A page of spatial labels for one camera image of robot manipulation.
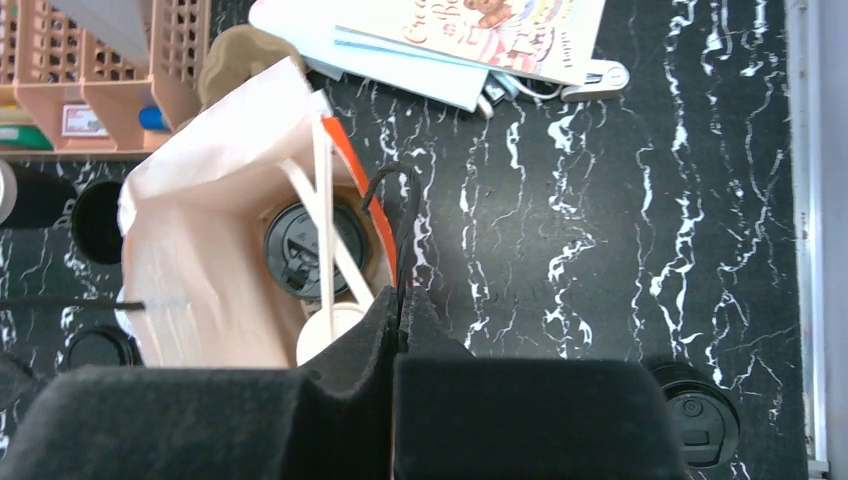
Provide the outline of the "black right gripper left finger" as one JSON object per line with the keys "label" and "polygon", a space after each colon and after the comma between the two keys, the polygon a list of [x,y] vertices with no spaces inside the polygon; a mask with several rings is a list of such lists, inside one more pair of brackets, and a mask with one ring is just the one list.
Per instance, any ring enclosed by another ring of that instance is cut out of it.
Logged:
{"label": "black right gripper left finger", "polygon": [[5,479],[386,479],[393,288],[302,366],[84,366],[36,397]]}

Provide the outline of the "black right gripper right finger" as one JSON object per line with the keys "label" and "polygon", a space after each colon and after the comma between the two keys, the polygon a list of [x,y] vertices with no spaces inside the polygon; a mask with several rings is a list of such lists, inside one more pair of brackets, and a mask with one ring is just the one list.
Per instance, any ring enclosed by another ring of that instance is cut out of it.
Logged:
{"label": "black right gripper right finger", "polygon": [[406,293],[394,366],[397,479],[682,479],[648,370],[620,360],[477,357]]}

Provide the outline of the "orange paper bag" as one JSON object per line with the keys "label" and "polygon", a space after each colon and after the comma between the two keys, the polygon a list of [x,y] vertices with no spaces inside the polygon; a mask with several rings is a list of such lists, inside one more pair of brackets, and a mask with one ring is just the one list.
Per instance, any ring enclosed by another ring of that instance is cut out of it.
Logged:
{"label": "orange paper bag", "polygon": [[282,207],[302,202],[280,168],[353,187],[379,238],[378,258],[401,269],[395,232],[324,96],[281,60],[233,90],[132,170],[118,201],[124,301],[83,308],[127,312],[143,363],[161,368],[291,368],[312,315],[272,278],[264,240]]}

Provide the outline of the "brown pulp cup carrier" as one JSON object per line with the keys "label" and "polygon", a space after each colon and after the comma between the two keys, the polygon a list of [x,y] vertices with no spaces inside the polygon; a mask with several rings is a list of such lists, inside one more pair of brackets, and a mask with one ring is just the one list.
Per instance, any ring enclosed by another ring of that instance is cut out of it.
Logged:
{"label": "brown pulp cup carrier", "polygon": [[300,52],[280,37],[248,24],[223,31],[209,48],[197,81],[200,110],[284,59],[291,60],[302,74],[308,72]]}

